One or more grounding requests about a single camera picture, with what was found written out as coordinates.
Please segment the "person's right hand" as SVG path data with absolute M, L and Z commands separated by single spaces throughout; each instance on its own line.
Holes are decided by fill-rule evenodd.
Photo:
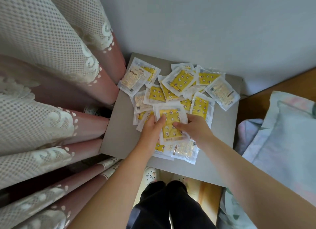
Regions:
M 205 150 L 215 136 L 203 117 L 187 114 L 187 118 L 188 122 L 190 122 L 190 132 L 187 134 L 196 142 L 200 149 Z

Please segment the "person's left hand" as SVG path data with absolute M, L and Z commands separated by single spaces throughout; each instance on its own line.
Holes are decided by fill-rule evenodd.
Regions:
M 147 150 L 151 154 L 154 153 L 156 144 L 159 140 L 159 135 L 162 128 L 155 128 L 156 118 L 154 115 L 150 115 L 148 120 L 145 122 L 137 148 L 141 148 L 143 151 Z

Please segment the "clear sachet with yellow print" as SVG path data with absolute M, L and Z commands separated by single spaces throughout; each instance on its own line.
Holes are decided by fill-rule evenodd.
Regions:
M 188 123 L 186 111 L 180 101 L 154 104 L 153 111 L 156 120 L 163 115 L 166 117 L 160 131 L 159 142 L 161 145 L 179 144 L 190 140 L 190 136 L 185 131 L 179 130 L 173 125 L 175 122 Z

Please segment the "person's right forearm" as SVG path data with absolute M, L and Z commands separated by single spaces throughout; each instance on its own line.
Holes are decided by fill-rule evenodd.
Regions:
M 316 207 L 208 135 L 196 139 L 257 229 L 316 229 Z

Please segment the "person's left forearm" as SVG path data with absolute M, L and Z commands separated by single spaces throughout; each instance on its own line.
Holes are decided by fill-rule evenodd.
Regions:
M 68 229 L 125 229 L 156 142 L 139 142 Z

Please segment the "pile of yellow packets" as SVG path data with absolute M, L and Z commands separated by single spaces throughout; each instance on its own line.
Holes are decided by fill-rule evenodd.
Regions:
M 171 72 L 161 75 L 162 70 L 139 58 L 134 58 L 118 87 L 131 99 L 134 108 L 133 125 L 141 132 L 153 105 L 180 101 L 186 114 L 198 115 L 211 128 L 215 104 L 228 111 L 240 100 L 240 95 L 226 81 L 226 74 L 205 69 L 192 63 L 171 64 Z M 154 156 L 162 159 L 179 159 L 195 164 L 199 153 L 196 142 L 190 138 L 179 144 L 156 144 Z

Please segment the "white clog shoe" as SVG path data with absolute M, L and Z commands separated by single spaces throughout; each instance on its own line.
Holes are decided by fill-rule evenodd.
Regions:
M 147 166 L 144 170 L 142 183 L 144 183 L 145 186 L 148 186 L 158 181 L 160 181 L 160 170 Z
M 173 174 L 171 181 L 179 181 L 179 182 L 183 183 L 187 188 L 189 186 L 189 178 L 186 176 L 183 176 L 183 175 Z

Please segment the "pale pink quilt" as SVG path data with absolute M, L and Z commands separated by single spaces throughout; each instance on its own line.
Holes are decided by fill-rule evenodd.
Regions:
M 236 142 L 234 142 L 233 149 L 239 154 L 243 155 L 247 147 L 257 135 L 260 127 L 263 124 L 263 119 L 246 119 L 239 123 L 237 127 Z

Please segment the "black trousers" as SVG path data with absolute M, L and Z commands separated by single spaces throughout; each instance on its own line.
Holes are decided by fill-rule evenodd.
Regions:
M 126 229 L 216 229 L 181 181 L 149 184 L 133 207 Z

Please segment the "green floral bedsheet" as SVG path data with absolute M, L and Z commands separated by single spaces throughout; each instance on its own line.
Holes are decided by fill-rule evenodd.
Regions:
M 218 213 L 219 229 L 257 229 L 228 188 L 224 188 Z

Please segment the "pale floral pillow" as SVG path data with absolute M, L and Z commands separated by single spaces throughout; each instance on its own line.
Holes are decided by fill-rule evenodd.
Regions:
M 316 206 L 316 102 L 273 91 L 243 157 Z

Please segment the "wooden bed headboard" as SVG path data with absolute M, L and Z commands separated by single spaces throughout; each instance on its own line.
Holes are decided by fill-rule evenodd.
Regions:
M 239 101 L 236 124 L 264 119 L 273 91 L 282 91 L 316 102 L 316 67 Z

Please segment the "pink curtain with white lace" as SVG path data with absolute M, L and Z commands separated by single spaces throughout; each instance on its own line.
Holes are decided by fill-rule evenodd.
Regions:
M 113 174 L 125 71 L 100 0 L 0 0 L 0 229 L 66 229 Z

